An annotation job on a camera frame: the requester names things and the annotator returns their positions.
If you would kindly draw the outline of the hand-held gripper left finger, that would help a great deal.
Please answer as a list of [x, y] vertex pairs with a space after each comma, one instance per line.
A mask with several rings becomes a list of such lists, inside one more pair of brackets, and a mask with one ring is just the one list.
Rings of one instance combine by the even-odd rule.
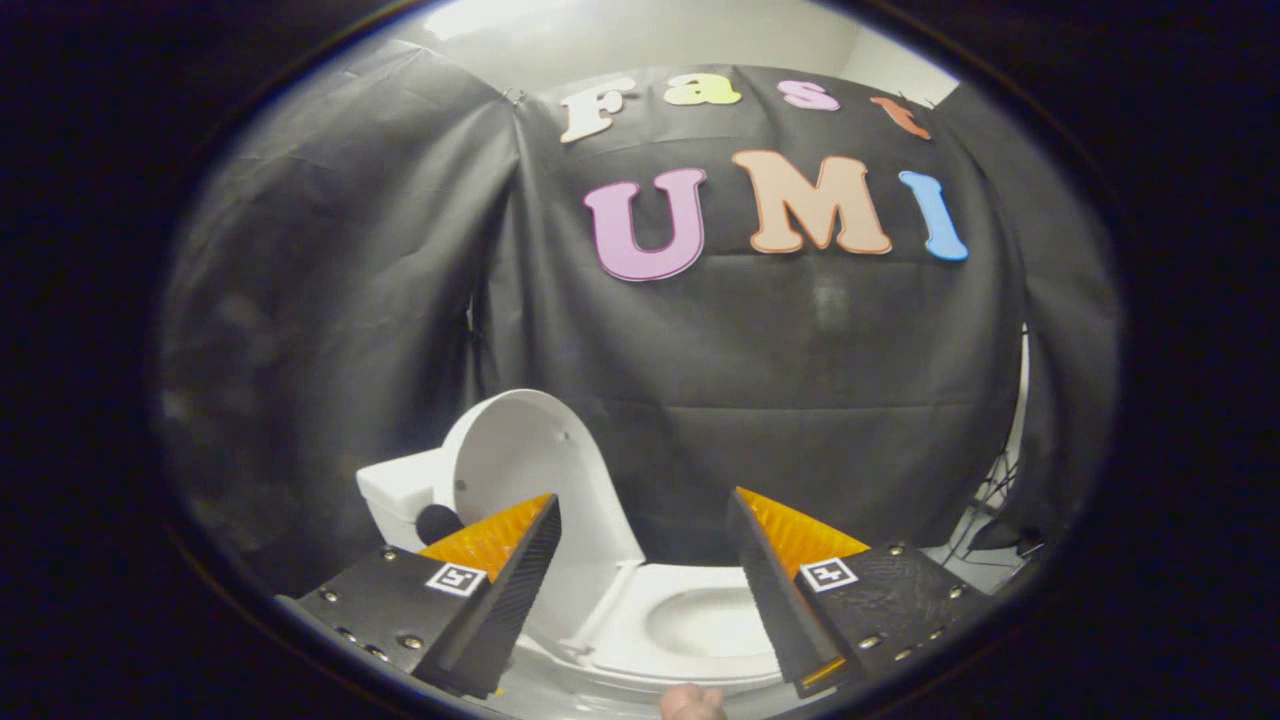
[[417, 682], [485, 700], [506, 673], [561, 533], [558, 496], [540, 495], [422, 550], [384, 544], [294, 606]]

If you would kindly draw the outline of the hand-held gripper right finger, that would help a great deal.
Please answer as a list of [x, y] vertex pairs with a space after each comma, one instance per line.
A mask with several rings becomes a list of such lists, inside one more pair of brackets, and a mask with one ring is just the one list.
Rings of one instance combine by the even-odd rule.
[[781, 676], [803, 698], [869, 685], [993, 607], [920, 550], [867, 544], [742, 487], [726, 525]]

